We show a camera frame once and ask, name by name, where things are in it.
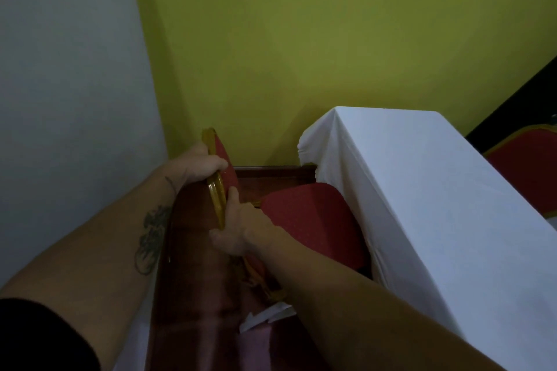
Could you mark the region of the person's right hand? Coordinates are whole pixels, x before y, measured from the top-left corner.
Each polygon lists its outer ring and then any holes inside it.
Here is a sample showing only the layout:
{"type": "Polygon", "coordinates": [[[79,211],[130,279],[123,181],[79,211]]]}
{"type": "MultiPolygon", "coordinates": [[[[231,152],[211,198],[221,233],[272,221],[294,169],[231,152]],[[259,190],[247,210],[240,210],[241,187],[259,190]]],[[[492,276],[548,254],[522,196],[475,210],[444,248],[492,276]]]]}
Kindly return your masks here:
{"type": "Polygon", "coordinates": [[[260,209],[241,203],[234,217],[226,217],[223,229],[213,229],[209,238],[213,246],[232,256],[258,255],[283,233],[260,209]]]}

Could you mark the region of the person's left hand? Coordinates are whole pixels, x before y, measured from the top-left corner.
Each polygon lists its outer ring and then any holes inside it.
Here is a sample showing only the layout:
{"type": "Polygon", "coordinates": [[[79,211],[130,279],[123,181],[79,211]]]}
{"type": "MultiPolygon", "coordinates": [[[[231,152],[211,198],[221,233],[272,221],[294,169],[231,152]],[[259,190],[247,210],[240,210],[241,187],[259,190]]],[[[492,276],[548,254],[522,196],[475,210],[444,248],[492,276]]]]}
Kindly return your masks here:
{"type": "Polygon", "coordinates": [[[169,162],[169,171],[166,176],[172,181],[177,191],[181,190],[183,186],[200,182],[214,174],[205,173],[206,157],[219,156],[210,154],[207,145],[198,141],[169,162]]]}

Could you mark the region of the red chair with gold frame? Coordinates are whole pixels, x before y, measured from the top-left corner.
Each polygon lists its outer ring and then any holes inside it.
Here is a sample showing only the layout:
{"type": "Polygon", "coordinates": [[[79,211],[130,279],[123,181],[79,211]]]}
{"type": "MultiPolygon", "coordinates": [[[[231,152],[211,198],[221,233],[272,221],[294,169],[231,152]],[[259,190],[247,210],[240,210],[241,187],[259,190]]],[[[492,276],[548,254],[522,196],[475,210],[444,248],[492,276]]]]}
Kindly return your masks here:
{"type": "MultiPolygon", "coordinates": [[[[223,143],[213,128],[202,130],[210,155],[225,159],[228,167],[207,178],[218,227],[225,227],[228,190],[240,184],[223,143]]],[[[272,192],[252,203],[274,225],[282,227],[304,246],[365,276],[371,276],[370,254],[357,220],[341,193],[326,183],[310,183],[272,192]]]]}
{"type": "Polygon", "coordinates": [[[483,155],[537,212],[557,217],[557,124],[523,127],[483,155]]]}

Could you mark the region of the person's left forearm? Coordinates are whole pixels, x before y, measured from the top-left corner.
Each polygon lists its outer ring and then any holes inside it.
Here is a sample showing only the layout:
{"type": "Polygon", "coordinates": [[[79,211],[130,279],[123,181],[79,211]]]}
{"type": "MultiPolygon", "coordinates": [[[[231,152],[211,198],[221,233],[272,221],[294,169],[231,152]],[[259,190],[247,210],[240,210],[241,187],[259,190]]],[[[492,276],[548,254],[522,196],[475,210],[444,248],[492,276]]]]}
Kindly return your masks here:
{"type": "Polygon", "coordinates": [[[164,165],[39,254],[0,289],[63,318],[111,371],[143,304],[185,172],[164,165]]]}

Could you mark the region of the person's right forearm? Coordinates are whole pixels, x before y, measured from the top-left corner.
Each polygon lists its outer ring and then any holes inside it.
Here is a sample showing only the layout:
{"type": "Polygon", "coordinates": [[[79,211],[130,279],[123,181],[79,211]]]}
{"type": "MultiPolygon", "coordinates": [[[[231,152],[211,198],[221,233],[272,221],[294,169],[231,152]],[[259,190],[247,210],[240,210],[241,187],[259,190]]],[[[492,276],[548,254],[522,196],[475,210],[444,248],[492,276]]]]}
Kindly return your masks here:
{"type": "Polygon", "coordinates": [[[267,226],[246,237],[336,371],[505,371],[352,269],[267,226]]]}

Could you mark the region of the white paper scrap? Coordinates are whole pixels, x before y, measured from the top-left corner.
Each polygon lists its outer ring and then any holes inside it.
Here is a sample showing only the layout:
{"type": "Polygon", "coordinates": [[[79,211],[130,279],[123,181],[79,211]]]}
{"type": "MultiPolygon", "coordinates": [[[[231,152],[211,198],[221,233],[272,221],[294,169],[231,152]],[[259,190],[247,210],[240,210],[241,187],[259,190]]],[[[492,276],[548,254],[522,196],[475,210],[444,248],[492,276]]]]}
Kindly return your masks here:
{"type": "Polygon", "coordinates": [[[279,320],[294,316],[296,316],[294,307],[286,302],[280,301],[255,315],[250,312],[240,325],[239,333],[243,334],[261,324],[272,324],[279,320]]]}

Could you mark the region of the white tablecloth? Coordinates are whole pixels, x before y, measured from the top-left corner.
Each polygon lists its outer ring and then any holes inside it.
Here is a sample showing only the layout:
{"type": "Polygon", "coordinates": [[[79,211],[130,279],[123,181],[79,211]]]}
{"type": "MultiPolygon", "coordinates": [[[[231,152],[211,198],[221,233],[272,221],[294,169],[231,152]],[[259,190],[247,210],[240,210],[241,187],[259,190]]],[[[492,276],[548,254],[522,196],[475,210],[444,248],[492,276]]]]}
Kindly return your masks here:
{"type": "Polygon", "coordinates": [[[441,114],[335,107],[297,148],[396,296],[505,368],[557,368],[557,231],[441,114]]]}
{"type": "Polygon", "coordinates": [[[151,313],[153,311],[156,282],[150,283],[147,295],[128,332],[113,371],[144,371],[147,363],[151,313]]]}

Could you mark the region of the black sleeve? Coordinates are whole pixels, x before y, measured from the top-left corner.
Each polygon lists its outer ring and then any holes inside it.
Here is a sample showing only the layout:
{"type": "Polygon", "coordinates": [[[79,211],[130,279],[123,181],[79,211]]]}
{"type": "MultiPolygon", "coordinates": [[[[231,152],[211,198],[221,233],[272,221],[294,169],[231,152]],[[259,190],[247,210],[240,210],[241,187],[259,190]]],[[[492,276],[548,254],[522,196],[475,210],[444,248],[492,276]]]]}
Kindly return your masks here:
{"type": "Polygon", "coordinates": [[[0,371],[101,371],[93,348],[42,304],[0,299],[0,371]]]}

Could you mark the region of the black panel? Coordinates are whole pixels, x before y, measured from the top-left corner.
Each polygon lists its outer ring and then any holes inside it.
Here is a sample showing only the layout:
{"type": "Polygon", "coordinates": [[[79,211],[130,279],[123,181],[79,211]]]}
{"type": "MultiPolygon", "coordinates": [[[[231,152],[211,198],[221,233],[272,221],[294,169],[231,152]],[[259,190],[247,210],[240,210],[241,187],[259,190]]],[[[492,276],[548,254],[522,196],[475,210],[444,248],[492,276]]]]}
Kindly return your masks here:
{"type": "Polygon", "coordinates": [[[557,56],[466,136],[480,153],[527,126],[557,126],[557,56]]]}

